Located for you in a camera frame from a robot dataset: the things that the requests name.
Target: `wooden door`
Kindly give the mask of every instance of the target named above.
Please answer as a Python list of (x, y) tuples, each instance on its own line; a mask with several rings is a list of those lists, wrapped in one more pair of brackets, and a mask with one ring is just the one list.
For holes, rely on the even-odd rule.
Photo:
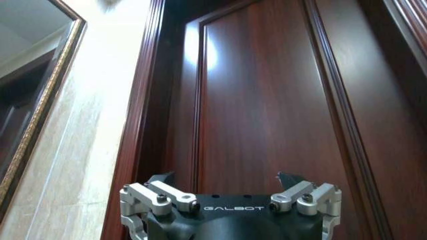
[(271, 194), (284, 171), (341, 188), (335, 239), (420, 239), (427, 137), (388, 56), (355, 0), (245, 0), (191, 21), (163, 168), (177, 186)]

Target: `gold mirror frame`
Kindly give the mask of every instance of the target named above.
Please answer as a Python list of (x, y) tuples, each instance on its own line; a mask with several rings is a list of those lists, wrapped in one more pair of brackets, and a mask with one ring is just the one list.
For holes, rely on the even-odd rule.
[(32, 109), (30, 118), (26, 122), (18, 144), (13, 153), (10, 164), (0, 183), (0, 222), (4, 219), (8, 206), (18, 185), (28, 159), (32, 154), (34, 143), (41, 131), (52, 102), (65, 78), (65, 73), (70, 67), (73, 55), (78, 47), (80, 39), (84, 33), (86, 22), (78, 14), (60, 0), (49, 1), (61, 12), (70, 18), (70, 23), (62, 33), (58, 45), (56, 47), (53, 58), (48, 63), (42, 75), (42, 89), (37, 96), (36, 104)]

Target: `screw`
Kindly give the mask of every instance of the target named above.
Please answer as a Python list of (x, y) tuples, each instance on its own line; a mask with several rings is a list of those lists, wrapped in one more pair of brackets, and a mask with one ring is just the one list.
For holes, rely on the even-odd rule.
[(271, 210), (273, 213), (277, 213), (279, 210), (280, 210), (280, 206), (279, 206), (277, 203), (275, 203), (275, 202), (271, 202), (271, 203), (268, 204), (268, 208), (269, 208), (269, 210)]
[(160, 193), (159, 195), (157, 195), (157, 203), (164, 203), (165, 201), (168, 200), (168, 197), (167, 197), (167, 195), (164, 195), (163, 193)]
[(195, 213), (200, 210), (200, 203), (197, 203), (196, 201), (193, 201), (189, 205), (189, 212)]
[(305, 194), (301, 196), (301, 200), (303, 200), (305, 203), (312, 203), (312, 202), (313, 202), (313, 196), (312, 196), (309, 193), (305, 193)]

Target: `beige wall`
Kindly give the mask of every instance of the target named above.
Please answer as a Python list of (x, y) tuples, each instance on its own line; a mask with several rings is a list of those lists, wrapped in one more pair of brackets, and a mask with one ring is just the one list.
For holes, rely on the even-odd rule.
[(64, 0), (86, 20), (0, 239), (97, 239), (149, 0)]

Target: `metal clamp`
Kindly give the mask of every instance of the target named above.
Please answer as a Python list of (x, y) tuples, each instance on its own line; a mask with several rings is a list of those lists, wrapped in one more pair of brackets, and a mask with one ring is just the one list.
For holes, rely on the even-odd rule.
[(313, 191), (313, 184), (309, 181), (300, 181), (295, 186), (281, 193), (271, 195), (269, 209), (275, 213), (287, 212), (297, 198)]
[(332, 230), (341, 220), (341, 190), (332, 184), (324, 183), (311, 194), (304, 194), (296, 200), (297, 212), (312, 216), (317, 211), (323, 217), (323, 240), (332, 238)]
[(171, 198), (171, 201), (176, 205), (176, 209), (179, 211), (187, 213), (199, 211), (200, 204), (197, 203), (196, 195), (192, 193), (181, 192), (161, 181), (149, 182), (148, 188), (156, 193), (165, 194), (165, 196)]
[(128, 227), (132, 240), (147, 240), (143, 220), (137, 214), (148, 211), (164, 216), (172, 211), (172, 201), (164, 194), (157, 194), (139, 183), (125, 185), (120, 190), (120, 221)]

